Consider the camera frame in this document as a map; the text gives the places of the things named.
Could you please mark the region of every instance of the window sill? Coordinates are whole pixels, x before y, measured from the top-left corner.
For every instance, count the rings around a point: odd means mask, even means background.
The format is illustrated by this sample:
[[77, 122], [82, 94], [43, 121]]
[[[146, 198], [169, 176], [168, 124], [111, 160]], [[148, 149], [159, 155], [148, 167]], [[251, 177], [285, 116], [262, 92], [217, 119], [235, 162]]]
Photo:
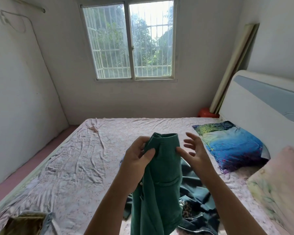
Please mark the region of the window sill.
[[133, 80], [127, 78], [115, 78], [115, 79], [96, 79], [96, 83], [135, 83], [135, 82], [143, 82], [143, 83], [154, 83], [154, 82], [165, 82], [165, 83], [176, 83], [177, 79], [140, 79], [140, 80]]

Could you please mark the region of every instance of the hand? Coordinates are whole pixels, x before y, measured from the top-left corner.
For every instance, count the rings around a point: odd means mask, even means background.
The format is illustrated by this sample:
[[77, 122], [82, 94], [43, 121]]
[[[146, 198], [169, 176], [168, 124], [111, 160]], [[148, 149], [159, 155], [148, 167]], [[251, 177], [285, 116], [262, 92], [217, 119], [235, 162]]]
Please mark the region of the hand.
[[155, 149], [150, 149], [143, 155], [145, 143], [149, 138], [147, 136], [138, 137], [126, 150], [124, 160], [115, 180], [122, 185], [127, 195], [136, 189], [137, 184], [143, 178], [145, 167], [156, 153]]
[[205, 150], [202, 140], [200, 137], [192, 134], [186, 133], [189, 137], [184, 139], [184, 147], [192, 149], [194, 152], [187, 153], [184, 149], [177, 147], [176, 151], [181, 155], [181, 157], [191, 166], [196, 175], [202, 180], [204, 185], [209, 183], [209, 180], [216, 175], [216, 171], [212, 166], [211, 160]]

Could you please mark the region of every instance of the bed sheet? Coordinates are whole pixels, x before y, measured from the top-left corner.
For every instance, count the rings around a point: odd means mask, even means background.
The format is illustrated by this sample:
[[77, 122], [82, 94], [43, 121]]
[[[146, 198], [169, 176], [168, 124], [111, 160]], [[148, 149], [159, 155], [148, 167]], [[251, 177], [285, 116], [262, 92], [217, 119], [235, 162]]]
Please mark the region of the bed sheet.
[[[0, 230], [9, 216], [24, 210], [54, 212], [55, 219], [47, 235], [82, 235], [100, 201], [118, 172], [126, 149], [141, 135], [178, 133], [183, 145], [185, 132], [192, 125], [220, 122], [213, 118], [173, 119], [88, 119], [24, 186], [0, 213]], [[213, 166], [267, 234], [279, 234], [261, 207], [252, 198], [246, 180], [257, 169], [241, 168], [221, 174], [214, 158]], [[226, 234], [222, 229], [219, 234]], [[130, 234], [130, 220], [123, 221], [120, 234]], [[172, 234], [185, 234], [174, 231]]]

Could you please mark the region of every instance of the headboard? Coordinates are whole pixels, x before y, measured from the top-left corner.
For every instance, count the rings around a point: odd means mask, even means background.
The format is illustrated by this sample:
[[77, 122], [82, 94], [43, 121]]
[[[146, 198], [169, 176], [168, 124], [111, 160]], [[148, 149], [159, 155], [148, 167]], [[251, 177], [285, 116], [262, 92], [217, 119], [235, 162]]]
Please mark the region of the headboard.
[[274, 157], [283, 147], [294, 146], [294, 80], [238, 71], [220, 118], [255, 135]]

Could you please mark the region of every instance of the electrical wire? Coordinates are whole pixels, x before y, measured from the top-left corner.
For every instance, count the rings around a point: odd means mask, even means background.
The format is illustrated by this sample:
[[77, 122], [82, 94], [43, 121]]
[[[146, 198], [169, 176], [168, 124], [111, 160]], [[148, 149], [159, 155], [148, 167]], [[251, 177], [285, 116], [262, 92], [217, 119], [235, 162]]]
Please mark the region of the electrical wire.
[[38, 9], [38, 10], [42, 11], [43, 13], [46, 13], [46, 9], [45, 9], [45, 8], [42, 8], [42, 7], [36, 6], [36, 5], [31, 4], [31, 3], [28, 3], [28, 2], [26, 2], [26, 1], [23, 1], [23, 0], [13, 0], [13, 1], [15, 1], [15, 2], [17, 2], [17, 3], [20, 3], [20, 4], [23, 4], [23, 5], [30, 6], [30, 7], [32, 7], [32, 8], [35, 8], [35, 9]]
[[[8, 14], [10, 14], [10, 15], [15, 15], [15, 16], [20, 16], [21, 19], [22, 19], [22, 21], [23, 21], [23, 24], [24, 24], [24, 31], [23, 31], [23, 32], [20, 32], [20, 31], [16, 30], [16, 29], [12, 26], [11, 22], [9, 21], [9, 19], [4, 15], [4, 13], [8, 13]], [[17, 31], [17, 32], [19, 32], [19, 33], [25, 33], [25, 32], [26, 32], [26, 25], [25, 25], [25, 22], [24, 22], [24, 20], [23, 20], [22, 17], [24, 17], [24, 18], [26, 18], [26, 19], [29, 20], [29, 22], [30, 22], [30, 24], [31, 24], [31, 27], [32, 27], [32, 30], [33, 30], [33, 33], [34, 33], [34, 35], [35, 35], [35, 39], [36, 39], [36, 42], [37, 42], [37, 45], [38, 45], [38, 48], [39, 48], [39, 51], [40, 51], [41, 57], [43, 58], [43, 62], [44, 62], [45, 66], [46, 66], [46, 69], [47, 69], [47, 71], [48, 71], [48, 73], [49, 73], [49, 76], [50, 76], [50, 79], [51, 79], [51, 81], [52, 81], [52, 84], [53, 84], [53, 86], [55, 87], [55, 82], [53, 81], [53, 79], [52, 79], [52, 77], [51, 77], [50, 70], [49, 70], [49, 68], [48, 68], [48, 66], [47, 66], [47, 63], [46, 63], [45, 58], [43, 57], [43, 52], [41, 51], [41, 48], [40, 48], [40, 45], [39, 45], [39, 42], [38, 42], [38, 39], [37, 39], [37, 35], [36, 35], [35, 29], [34, 29], [34, 25], [33, 25], [32, 21], [31, 21], [31, 19], [30, 19], [29, 17], [25, 16], [25, 15], [17, 14], [17, 13], [9, 12], [9, 11], [4, 11], [4, 10], [0, 10], [0, 14], [1, 14], [2, 16], [4, 16], [6, 20], [8, 20], [6, 23], [7, 23], [9, 26], [11, 26], [15, 31]], [[63, 109], [62, 103], [61, 103], [61, 101], [60, 101], [59, 93], [58, 93], [56, 87], [55, 87], [55, 91], [56, 91], [56, 93], [57, 93], [57, 95], [58, 95], [58, 99], [59, 99], [60, 106], [61, 106], [61, 109], [62, 109], [62, 111], [63, 111], [63, 114], [64, 114], [64, 116], [65, 116], [65, 118], [66, 118], [66, 121], [68, 122], [67, 116], [66, 116], [66, 114], [65, 114], [65, 112], [64, 112], [64, 109]]]

